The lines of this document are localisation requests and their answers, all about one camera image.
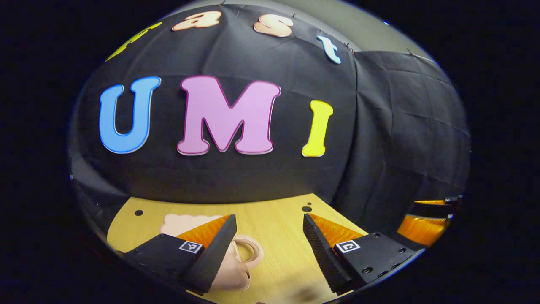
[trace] black cloth backdrop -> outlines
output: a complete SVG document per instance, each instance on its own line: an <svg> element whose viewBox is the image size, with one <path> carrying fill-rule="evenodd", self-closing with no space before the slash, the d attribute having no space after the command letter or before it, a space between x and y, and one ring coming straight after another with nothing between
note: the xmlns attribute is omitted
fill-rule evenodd
<svg viewBox="0 0 540 304"><path fill-rule="evenodd" d="M222 12L218 25L171 30L187 16L209 10ZM251 5L166 17L89 78L73 112L70 167L82 207L103 233L130 196L229 203L315 193L363 229L387 233L397 228L412 200L464 191L470 135L457 92L435 63L387 51L352 54L331 35L297 19L288 37L264 35L253 30L263 14L292 19ZM317 35L338 47L341 64L327 58ZM208 153L178 153L186 105L180 82L195 75L215 76L230 105L253 81L279 85L273 151L244 155L231 144L220 153L205 127ZM125 87L116 127L126 133L133 115L129 87L146 76L161 78L152 94L148 139L133 153L114 154L99 137L99 97L113 85ZM301 155L311 130L312 100L334 109L323 157Z"/></svg>

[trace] letter u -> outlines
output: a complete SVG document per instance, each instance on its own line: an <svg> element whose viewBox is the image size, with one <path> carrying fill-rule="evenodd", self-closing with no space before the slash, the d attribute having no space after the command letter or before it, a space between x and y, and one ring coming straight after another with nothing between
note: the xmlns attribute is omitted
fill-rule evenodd
<svg viewBox="0 0 540 304"><path fill-rule="evenodd" d="M131 90L135 93L133 102L133 125L126 134L116 131L116 102L124 91L123 85L115 85L106 89L99 98L99 136L107 150L126 154L138 150L144 145L150 132L150 103L152 92L159 87L161 79L151 76L134 81Z"/></svg>

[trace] orange soft pad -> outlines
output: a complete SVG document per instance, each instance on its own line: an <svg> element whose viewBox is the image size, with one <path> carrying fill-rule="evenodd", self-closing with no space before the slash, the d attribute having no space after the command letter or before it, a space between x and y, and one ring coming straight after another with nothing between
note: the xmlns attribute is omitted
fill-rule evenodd
<svg viewBox="0 0 540 304"><path fill-rule="evenodd" d="M446 219L425 219L407 215L397 232L419 244L431 246L446 229Z"/></svg>
<svg viewBox="0 0 540 304"><path fill-rule="evenodd" d="M204 248L207 249L229 216L231 215L225 215L206 224L202 224L201 226L195 227L178 235L177 238L202 244Z"/></svg>
<svg viewBox="0 0 540 304"><path fill-rule="evenodd" d="M309 213L315 224L321 229L322 234L325 236L326 241L330 244L330 247L334 249L337 243L350 241L363 237L362 234L352 231L349 228L345 228L340 224L336 224L332 221L324 219L323 217L316 216Z"/></svg>
<svg viewBox="0 0 540 304"><path fill-rule="evenodd" d="M420 204L429 204L429 205L444 205L446 204L443 200L438 200L438 201L414 201L415 203L420 203Z"/></svg>

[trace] foam letter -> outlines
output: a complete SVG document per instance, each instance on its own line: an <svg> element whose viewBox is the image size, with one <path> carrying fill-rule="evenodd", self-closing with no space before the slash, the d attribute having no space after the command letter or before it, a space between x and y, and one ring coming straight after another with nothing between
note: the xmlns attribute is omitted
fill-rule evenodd
<svg viewBox="0 0 540 304"><path fill-rule="evenodd" d="M337 57L335 51L338 50L338 47L336 47L334 44L332 44L332 41L330 39L323 37L323 36L317 36L317 38L322 41L322 46L325 49L326 55L335 63L340 64L341 59Z"/></svg>
<svg viewBox="0 0 540 304"><path fill-rule="evenodd" d="M310 104L313 110L313 123L307 145L302 148L305 157L320 157L325 153L325 135L328 126L328 118L334 113L334 109L326 102L313 100Z"/></svg>
<svg viewBox="0 0 540 304"><path fill-rule="evenodd" d="M265 154L272 151L270 117L274 100L281 94L277 84L265 81L250 83L233 107L213 76L193 76L182 81L187 92L184 139L177 150L184 155L202 155L210 144L203 139L206 123L215 145L225 152L234 134L244 124L242 137L234 145L242 154Z"/></svg>
<svg viewBox="0 0 540 304"><path fill-rule="evenodd" d="M287 37L292 31L293 22L289 18L278 15L262 15L259 22L255 22L253 28L256 32L276 37Z"/></svg>
<svg viewBox="0 0 540 304"><path fill-rule="evenodd" d="M173 31L195 28L209 28L219 23L220 11L205 11L195 15L191 15L172 27Z"/></svg>
<svg viewBox="0 0 540 304"><path fill-rule="evenodd" d="M114 117L116 114L116 101L124 91L123 85L115 85L106 89L99 98L99 136L107 150L125 154L138 150L146 142L150 131L150 102L152 92L159 87L159 77L144 77L131 84L135 92L133 102L133 126L131 131L120 134L116 131Z"/></svg>
<svg viewBox="0 0 540 304"><path fill-rule="evenodd" d="M123 50L126 49L126 46L127 46L128 44L130 44L130 43L132 43L133 41L135 41L135 40L141 38L142 35L146 34L146 32L148 32L148 31L151 30L151 29L157 28L157 27L160 26L161 24L162 24L162 22L156 23L156 24L152 25L151 27L147 27L146 29L144 29L144 30L138 32L135 36L131 37L131 39L129 39L128 41L126 41L124 44L122 44L122 46L119 47L114 53L112 53L112 55L109 56L109 57L107 58L107 60L105 60L105 61L107 62L109 59L111 59L111 58L115 57L116 55L120 54Z"/></svg>

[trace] yellow letter i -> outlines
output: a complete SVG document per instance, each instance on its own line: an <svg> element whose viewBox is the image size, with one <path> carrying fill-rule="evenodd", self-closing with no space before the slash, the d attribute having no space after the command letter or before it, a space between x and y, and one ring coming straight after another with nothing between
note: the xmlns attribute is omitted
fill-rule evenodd
<svg viewBox="0 0 540 304"><path fill-rule="evenodd" d="M320 157L325 153L325 135L328 118L334 113L331 105L324 101L313 100L310 104L313 110L313 123L307 145L302 148L305 157Z"/></svg>

